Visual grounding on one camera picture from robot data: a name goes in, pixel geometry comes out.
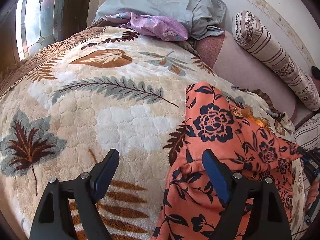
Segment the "right hand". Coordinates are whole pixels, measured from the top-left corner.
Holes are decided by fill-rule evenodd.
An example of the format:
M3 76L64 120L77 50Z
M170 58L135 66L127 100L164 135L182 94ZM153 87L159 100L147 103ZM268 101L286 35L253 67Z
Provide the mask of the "right hand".
M319 180L315 179L308 191L308 195L305 203L305 210L310 209L310 206L316 200L318 195L319 195Z

